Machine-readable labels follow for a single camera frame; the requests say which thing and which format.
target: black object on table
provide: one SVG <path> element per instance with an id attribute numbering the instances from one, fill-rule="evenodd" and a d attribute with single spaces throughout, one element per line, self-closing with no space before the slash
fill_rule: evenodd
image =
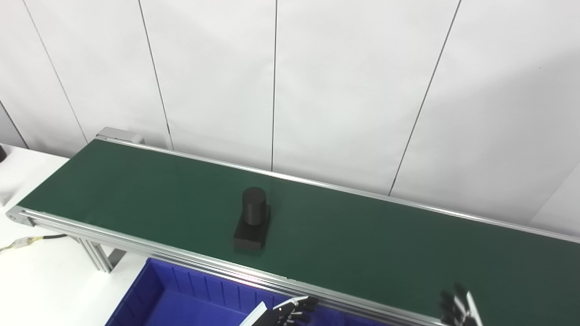
<path id="1" fill-rule="evenodd" d="M 242 194 L 242 215 L 234 233 L 234 247 L 260 250 L 264 247 L 270 206 L 266 204 L 266 192 L 260 187 L 250 187 Z"/>
<path id="2" fill-rule="evenodd" d="M 4 159 L 8 156 L 8 154 L 6 154 L 6 151 L 4 150 L 4 148 L 2 148 L 2 146 L 0 145 L 0 162 L 4 161 Z"/>

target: white panel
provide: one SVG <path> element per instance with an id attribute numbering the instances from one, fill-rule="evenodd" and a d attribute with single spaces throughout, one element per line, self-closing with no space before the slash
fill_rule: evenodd
<path id="1" fill-rule="evenodd" d="M 580 164 L 560 185 L 529 225 L 580 237 Z"/>
<path id="2" fill-rule="evenodd" d="M 456 0 L 278 0 L 274 170 L 387 193 Z"/>
<path id="3" fill-rule="evenodd" d="M 0 102 L 0 143 L 26 148 L 18 130 Z"/>
<path id="4" fill-rule="evenodd" d="M 137 0 L 26 0 L 81 126 L 171 148 Z"/>
<path id="5" fill-rule="evenodd" d="M 392 195 L 527 223 L 580 161 L 580 3 L 464 1 Z"/>
<path id="6" fill-rule="evenodd" d="M 72 156 L 86 144 L 20 0 L 0 1 L 0 100 L 30 149 Z"/>
<path id="7" fill-rule="evenodd" d="M 175 149 L 270 168 L 273 0 L 142 0 Z"/>

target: black cylinder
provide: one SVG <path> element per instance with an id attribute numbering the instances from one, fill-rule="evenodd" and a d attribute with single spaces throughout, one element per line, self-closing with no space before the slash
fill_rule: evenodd
<path id="1" fill-rule="evenodd" d="M 8 156 L 6 154 L 6 151 L 4 150 L 4 148 L 2 148 L 2 146 L 0 146 L 0 162 L 4 161 L 4 159 L 6 158 L 6 156 Z"/>
<path id="2" fill-rule="evenodd" d="M 260 225 L 266 220 L 266 192 L 250 187 L 242 194 L 242 216 L 249 225 Z"/>

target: cable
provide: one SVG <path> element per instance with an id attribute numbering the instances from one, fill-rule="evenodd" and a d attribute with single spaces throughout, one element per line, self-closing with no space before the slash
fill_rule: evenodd
<path id="1" fill-rule="evenodd" d="M 66 234 L 56 234 L 55 236 L 24 237 L 24 238 L 14 240 L 14 242 L 11 243 L 9 246 L 0 248 L 0 252 L 4 251 L 6 249 L 18 249 L 21 247 L 25 247 L 25 246 L 31 245 L 32 243 L 34 243 L 38 240 L 58 239 L 58 238 L 66 237 L 66 236 L 67 236 Z"/>
<path id="2" fill-rule="evenodd" d="M 56 234 L 55 236 L 43 236 L 43 239 L 58 239 L 66 237 L 66 234 Z"/>

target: blue plastic bin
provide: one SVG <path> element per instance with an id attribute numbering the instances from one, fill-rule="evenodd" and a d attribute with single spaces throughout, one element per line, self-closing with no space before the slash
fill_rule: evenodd
<path id="1" fill-rule="evenodd" d="M 264 301 L 288 297 L 148 259 L 107 326 L 239 326 Z M 386 326 L 319 306 L 309 326 Z"/>

